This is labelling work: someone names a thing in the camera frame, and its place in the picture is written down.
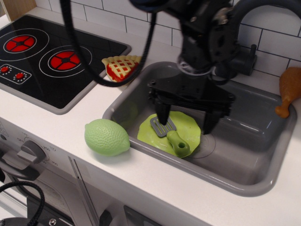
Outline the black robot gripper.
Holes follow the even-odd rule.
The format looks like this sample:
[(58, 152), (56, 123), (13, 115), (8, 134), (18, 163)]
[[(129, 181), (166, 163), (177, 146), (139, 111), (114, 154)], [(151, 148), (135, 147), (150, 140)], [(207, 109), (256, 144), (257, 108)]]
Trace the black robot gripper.
[(155, 104), (159, 122), (166, 125), (171, 106), (205, 112), (203, 134), (210, 134), (220, 118), (229, 115), (235, 96), (206, 76), (178, 73), (148, 83), (149, 98)]

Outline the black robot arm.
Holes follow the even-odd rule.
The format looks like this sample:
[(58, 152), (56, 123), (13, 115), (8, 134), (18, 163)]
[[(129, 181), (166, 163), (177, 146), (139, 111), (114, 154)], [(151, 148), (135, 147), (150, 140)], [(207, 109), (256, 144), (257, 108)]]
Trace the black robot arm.
[(149, 82), (149, 97), (158, 119), (166, 124), (171, 106), (205, 113), (203, 132), (212, 132), (220, 118), (230, 114), (234, 96), (220, 88), (211, 78), (212, 68), (227, 65), (239, 51), (232, 29), (232, 6), (227, 0), (134, 0), (132, 4), (152, 14), (165, 12), (179, 20), (183, 36), (178, 57), (179, 73)]

